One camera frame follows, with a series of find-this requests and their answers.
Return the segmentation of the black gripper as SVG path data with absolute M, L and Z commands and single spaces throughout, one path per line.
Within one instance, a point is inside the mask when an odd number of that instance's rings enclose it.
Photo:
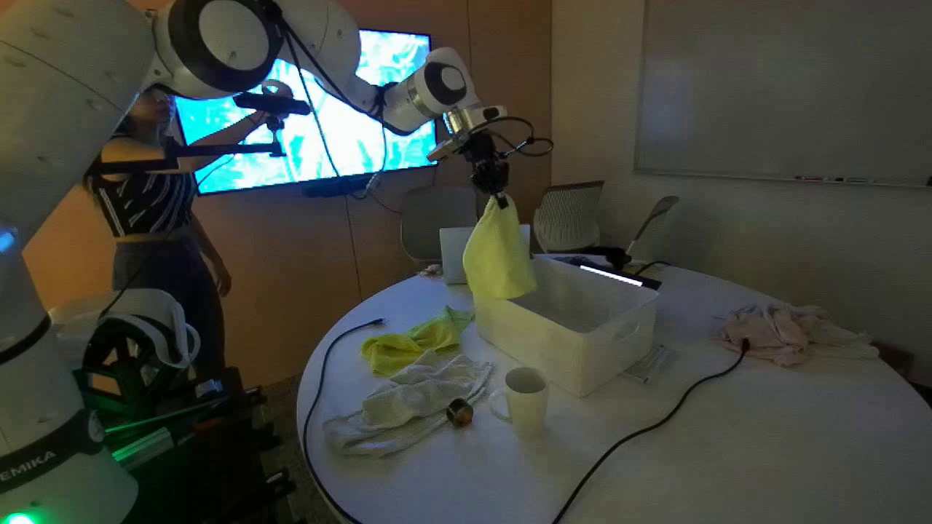
M 443 117 L 444 136 L 428 150 L 431 160 L 459 158 L 472 168 L 472 185 L 495 206 L 511 204 L 504 191 L 510 158 L 495 140 L 495 127 L 504 123 L 511 123 L 504 104 L 453 107 Z

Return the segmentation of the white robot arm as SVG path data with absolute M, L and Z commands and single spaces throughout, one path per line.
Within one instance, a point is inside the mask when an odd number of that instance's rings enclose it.
M 262 83 L 278 62 L 379 126 L 411 134 L 431 120 L 443 149 L 498 198 L 507 153 L 452 45 L 396 83 L 358 76 L 358 24 L 337 0 L 0 0 L 0 513 L 37 524 L 122 524 L 137 479 L 104 447 L 73 350 L 54 334 L 22 248 L 102 160 L 147 91 L 219 98 Z

